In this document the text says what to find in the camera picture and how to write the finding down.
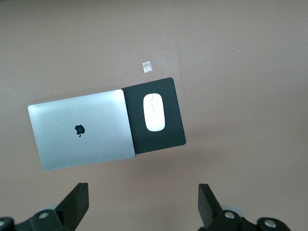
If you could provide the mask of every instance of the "white mouse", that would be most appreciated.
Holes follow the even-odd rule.
[[[147,94],[143,98],[143,112],[145,125],[149,131],[161,131],[165,128],[164,105],[160,94]]]

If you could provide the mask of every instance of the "table surface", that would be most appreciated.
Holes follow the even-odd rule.
[[[0,1],[0,217],[22,222],[88,182],[78,231],[196,231],[208,183],[253,223],[305,230],[307,12],[306,0]],[[29,105],[166,77],[184,146],[42,169]]]

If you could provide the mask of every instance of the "laptop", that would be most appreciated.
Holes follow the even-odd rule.
[[[133,158],[123,90],[30,105],[45,170]]]

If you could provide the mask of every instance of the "clear plastic piece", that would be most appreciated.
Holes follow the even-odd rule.
[[[142,66],[145,73],[153,71],[150,61],[143,63]]]

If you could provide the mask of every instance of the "silver laptop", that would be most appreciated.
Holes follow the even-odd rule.
[[[135,156],[122,90],[30,105],[45,170]]]

